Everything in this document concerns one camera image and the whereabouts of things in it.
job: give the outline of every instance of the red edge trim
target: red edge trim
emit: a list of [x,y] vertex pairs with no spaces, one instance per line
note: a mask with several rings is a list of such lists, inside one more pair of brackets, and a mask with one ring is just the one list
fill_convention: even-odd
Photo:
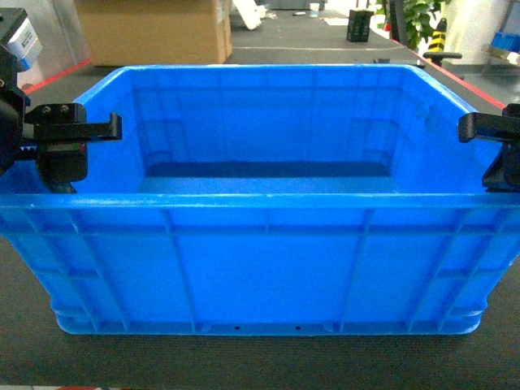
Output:
[[81,61],[80,63],[74,65],[73,67],[69,67],[68,69],[65,69],[64,71],[61,71],[60,73],[58,73],[52,77],[49,77],[46,80],[43,80],[41,83],[32,85],[29,88],[24,89],[24,92],[27,95],[29,95],[30,93],[33,93],[34,91],[37,91],[38,89],[43,88],[46,85],[49,85],[50,83],[54,83],[56,80],[59,80],[62,77],[69,75],[88,64],[90,64],[90,58],[87,58],[85,61]]
[[[414,53],[415,55],[417,55],[422,61],[425,61],[424,58],[422,58],[421,56],[419,56],[418,54]],[[446,69],[442,68],[442,67],[439,67],[437,65],[435,65],[434,63],[432,62],[429,62],[430,65],[432,65],[435,69],[437,69],[439,72],[443,73],[445,76],[449,77],[450,79],[452,79],[453,81],[456,81],[458,84],[462,85],[464,88],[466,89],[469,89],[471,92],[473,92],[475,95],[479,96],[480,98],[484,99],[485,101],[491,103],[493,106],[496,106],[498,108],[500,108],[501,110],[504,109],[505,107],[505,104],[502,103],[502,102],[499,102],[498,100],[496,100],[494,97],[491,97],[489,96],[487,93],[485,93],[484,91],[481,91],[480,89],[478,89],[477,87],[475,87],[474,85],[471,85],[470,83],[464,81],[464,80],[461,80],[459,79],[457,76],[455,76],[452,72],[450,71],[447,71]]]

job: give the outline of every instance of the black container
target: black container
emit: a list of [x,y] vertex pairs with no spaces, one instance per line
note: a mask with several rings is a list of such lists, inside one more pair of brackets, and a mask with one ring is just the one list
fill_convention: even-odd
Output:
[[347,29],[347,41],[368,42],[368,34],[371,30],[371,17],[373,11],[350,10],[349,28]]

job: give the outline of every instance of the green leaves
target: green leaves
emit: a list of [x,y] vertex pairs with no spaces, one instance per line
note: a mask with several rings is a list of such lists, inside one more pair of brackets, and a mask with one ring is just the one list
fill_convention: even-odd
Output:
[[[431,18],[433,17],[433,20],[437,20],[435,13],[440,11],[442,4],[449,4],[451,1],[452,0],[404,0],[406,32],[408,33],[410,49],[417,49],[422,39],[428,41],[435,31],[430,25]],[[382,6],[383,0],[376,0],[375,4]],[[375,14],[384,15],[384,8],[381,7]]]

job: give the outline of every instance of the cup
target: cup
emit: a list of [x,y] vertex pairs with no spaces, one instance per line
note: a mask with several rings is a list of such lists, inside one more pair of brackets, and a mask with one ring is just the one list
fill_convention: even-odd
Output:
[[310,5],[310,17],[317,18],[319,12],[319,2],[312,2]]

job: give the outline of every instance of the dark table surface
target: dark table surface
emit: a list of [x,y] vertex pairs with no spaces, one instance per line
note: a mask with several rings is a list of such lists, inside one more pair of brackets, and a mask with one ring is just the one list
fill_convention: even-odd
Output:
[[[236,24],[229,63],[372,63],[416,59],[377,34],[278,12],[257,31]],[[35,92],[33,103],[75,98],[110,69],[85,67]],[[427,72],[481,111],[500,110],[444,73]],[[520,264],[466,336],[71,336],[20,256],[0,239],[0,384],[132,388],[520,388]]]

